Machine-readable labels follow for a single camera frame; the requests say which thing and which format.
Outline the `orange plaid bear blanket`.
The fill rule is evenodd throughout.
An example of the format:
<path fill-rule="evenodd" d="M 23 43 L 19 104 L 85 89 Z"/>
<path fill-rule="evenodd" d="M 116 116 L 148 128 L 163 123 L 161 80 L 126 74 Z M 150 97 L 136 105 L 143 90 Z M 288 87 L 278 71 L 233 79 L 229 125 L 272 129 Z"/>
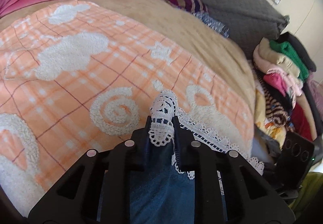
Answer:
<path fill-rule="evenodd" d="M 190 56 L 92 2 L 52 4 L 1 28 L 1 187 L 18 212 L 27 216 L 86 150 L 129 138 L 163 90 L 250 157 L 253 112 Z"/>

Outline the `blue denim pants lace hem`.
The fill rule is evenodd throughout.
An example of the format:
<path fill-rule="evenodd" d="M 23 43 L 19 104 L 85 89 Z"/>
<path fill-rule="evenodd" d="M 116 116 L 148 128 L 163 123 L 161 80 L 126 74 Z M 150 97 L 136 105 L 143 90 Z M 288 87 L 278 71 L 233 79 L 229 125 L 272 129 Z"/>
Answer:
<path fill-rule="evenodd" d="M 196 122 L 178 106 L 177 96 L 163 90 L 155 98 L 150 113 L 147 168 L 132 171 L 130 179 L 131 223 L 193 223 L 195 172 L 183 172 L 175 158 L 175 129 L 171 119 L 178 116 L 180 127 L 197 140 L 209 140 L 215 151 L 239 150 L 223 145 L 217 131 Z"/>

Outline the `blue patterned pillow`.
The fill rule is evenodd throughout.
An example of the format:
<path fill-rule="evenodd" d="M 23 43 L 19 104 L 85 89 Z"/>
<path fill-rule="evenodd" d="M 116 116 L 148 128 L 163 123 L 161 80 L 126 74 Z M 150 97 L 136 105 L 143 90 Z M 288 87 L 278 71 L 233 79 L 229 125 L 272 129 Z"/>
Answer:
<path fill-rule="evenodd" d="M 194 16 L 218 34 L 222 35 L 225 38 L 229 37 L 229 28 L 222 22 L 212 18 L 208 13 L 197 12 L 194 13 Z"/>

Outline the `tan bed sheet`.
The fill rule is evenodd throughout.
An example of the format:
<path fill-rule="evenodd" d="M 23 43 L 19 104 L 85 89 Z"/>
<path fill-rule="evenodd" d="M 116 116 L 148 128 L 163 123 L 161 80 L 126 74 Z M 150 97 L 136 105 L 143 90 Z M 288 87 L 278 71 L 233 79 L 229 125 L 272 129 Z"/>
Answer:
<path fill-rule="evenodd" d="M 250 112 L 255 109 L 255 83 L 242 49 L 189 13 L 162 0 L 77 0 L 92 2 L 147 26 L 191 54 L 187 63 L 198 59 L 222 78 Z"/>

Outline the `pile of folded clothes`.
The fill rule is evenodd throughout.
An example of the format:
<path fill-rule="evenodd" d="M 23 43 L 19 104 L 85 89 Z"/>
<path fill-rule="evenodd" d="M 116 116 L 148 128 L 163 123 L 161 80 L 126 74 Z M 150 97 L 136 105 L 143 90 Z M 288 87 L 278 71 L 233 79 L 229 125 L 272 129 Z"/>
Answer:
<path fill-rule="evenodd" d="M 283 144 L 294 132 L 322 144 L 322 94 L 313 80 L 316 65 L 302 43 L 289 32 L 276 40 L 262 38 L 251 67 L 256 84 L 254 122 Z"/>

